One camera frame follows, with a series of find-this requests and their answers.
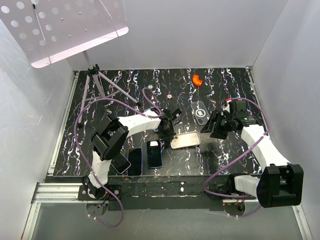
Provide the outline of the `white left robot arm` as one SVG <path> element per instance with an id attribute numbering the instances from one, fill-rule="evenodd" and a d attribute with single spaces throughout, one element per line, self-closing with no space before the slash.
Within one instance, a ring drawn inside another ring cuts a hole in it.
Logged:
<path id="1" fill-rule="evenodd" d="M 155 107 L 138 112 L 131 116 L 115 117 L 109 115 L 105 128 L 93 133 L 90 138 L 93 144 L 92 163 L 87 180 L 83 182 L 88 188 L 90 197 L 101 200 L 106 196 L 108 173 L 112 162 L 120 163 L 123 173 L 131 163 L 122 162 L 121 149 L 125 140 L 135 134 L 148 130 L 156 130 L 162 140 L 173 140 L 176 135 L 173 121 L 181 115 L 176 109 L 156 109 Z"/>

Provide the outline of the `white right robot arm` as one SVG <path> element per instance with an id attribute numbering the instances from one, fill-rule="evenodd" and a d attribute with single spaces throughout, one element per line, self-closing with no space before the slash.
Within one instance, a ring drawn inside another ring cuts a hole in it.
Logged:
<path id="1" fill-rule="evenodd" d="M 263 208 L 297 206 L 302 201 L 304 171 L 299 164 L 292 164 L 275 147 L 269 128 L 251 116 L 247 110 L 249 99 L 229 98 L 226 107 L 214 110 L 201 133 L 211 138 L 225 140 L 230 132 L 237 132 L 248 145 L 248 150 L 221 170 L 224 171 L 249 153 L 253 153 L 261 170 L 261 177 L 249 174 L 232 174 L 224 185 L 210 190 L 209 183 L 220 174 L 215 172 L 204 182 L 208 195 L 222 198 L 256 198 Z"/>

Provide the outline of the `pink phone case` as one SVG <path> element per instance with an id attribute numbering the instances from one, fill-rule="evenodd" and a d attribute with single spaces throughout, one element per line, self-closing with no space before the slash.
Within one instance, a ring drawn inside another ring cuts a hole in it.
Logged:
<path id="1" fill-rule="evenodd" d="M 181 134 L 177 134 L 170 142 L 170 147 L 173 150 L 196 147 L 201 144 L 200 135 L 197 131 L 190 131 Z"/>

